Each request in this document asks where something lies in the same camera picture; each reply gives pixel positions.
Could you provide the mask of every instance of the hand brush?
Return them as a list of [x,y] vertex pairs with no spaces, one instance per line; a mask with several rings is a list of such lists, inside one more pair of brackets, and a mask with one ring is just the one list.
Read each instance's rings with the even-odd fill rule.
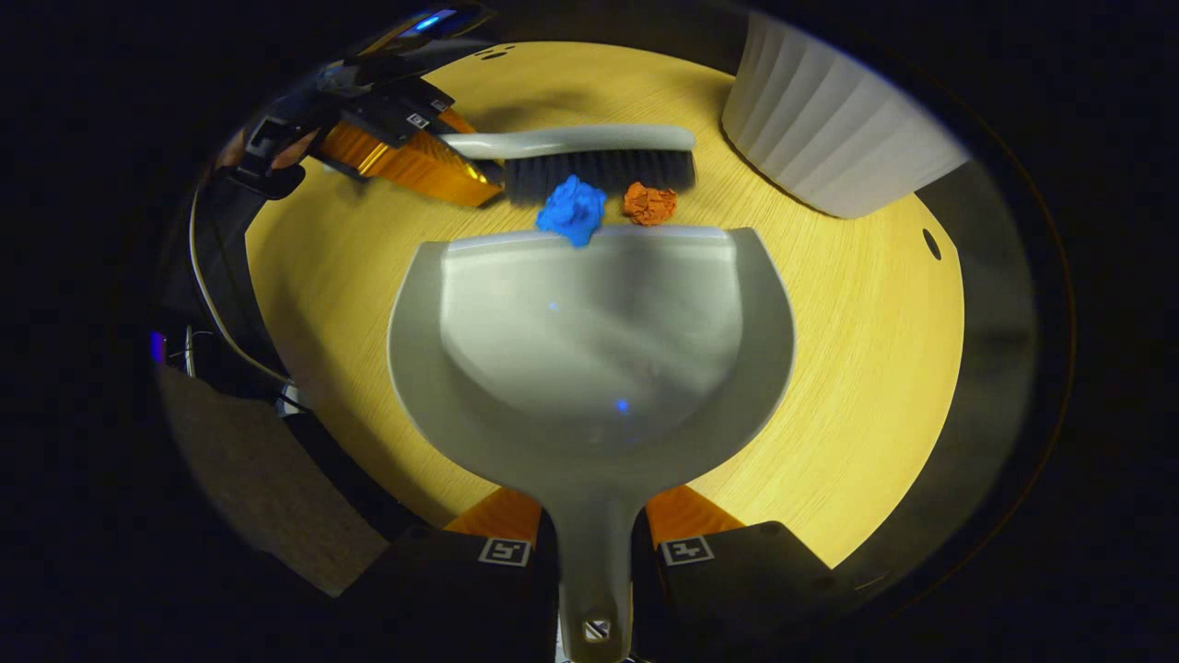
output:
[[503,189],[518,204],[545,202],[569,175],[607,193],[623,193],[634,182],[679,191],[696,184],[696,136],[680,126],[604,124],[436,138],[468,159],[503,159]]

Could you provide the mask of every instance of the brush handle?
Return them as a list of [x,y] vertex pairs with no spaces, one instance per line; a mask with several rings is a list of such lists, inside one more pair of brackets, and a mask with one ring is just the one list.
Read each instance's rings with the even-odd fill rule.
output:
[[601,150],[691,152],[696,136],[666,124],[592,124],[514,133],[446,133],[437,138],[468,159],[527,159]]

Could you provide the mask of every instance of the round table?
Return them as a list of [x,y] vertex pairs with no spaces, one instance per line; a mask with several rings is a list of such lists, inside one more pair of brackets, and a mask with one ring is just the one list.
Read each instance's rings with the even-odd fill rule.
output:
[[[732,77],[657,53],[505,44],[426,79],[480,131],[653,123],[696,133],[698,184],[680,195],[672,223],[757,229],[793,306],[797,359],[762,433],[689,485],[746,524],[785,524],[829,566],[847,558],[921,472],[957,380],[957,251],[921,201],[857,219],[795,201],[726,142],[720,111]],[[402,411],[386,363],[389,311],[420,243],[532,229],[538,208],[460,208],[304,165],[305,182],[268,203],[246,235],[266,328],[344,449],[444,525],[495,486],[443,458]],[[628,223],[620,208],[611,198],[604,223]]]

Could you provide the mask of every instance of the brush bristles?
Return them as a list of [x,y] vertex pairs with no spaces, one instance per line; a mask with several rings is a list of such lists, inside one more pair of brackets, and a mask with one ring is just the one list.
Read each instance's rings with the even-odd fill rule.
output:
[[684,191],[696,184],[696,164],[692,152],[659,150],[602,150],[513,159],[503,164],[503,189],[513,203],[544,203],[569,175],[608,195],[624,193],[634,182]]

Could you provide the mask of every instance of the gray dustpan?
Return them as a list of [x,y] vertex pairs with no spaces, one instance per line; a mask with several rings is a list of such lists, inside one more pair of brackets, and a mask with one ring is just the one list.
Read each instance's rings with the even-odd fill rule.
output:
[[628,655],[634,518],[757,434],[793,350],[751,229],[611,225],[585,249],[548,232],[424,243],[389,321],[394,388],[426,439],[553,519],[578,663]]

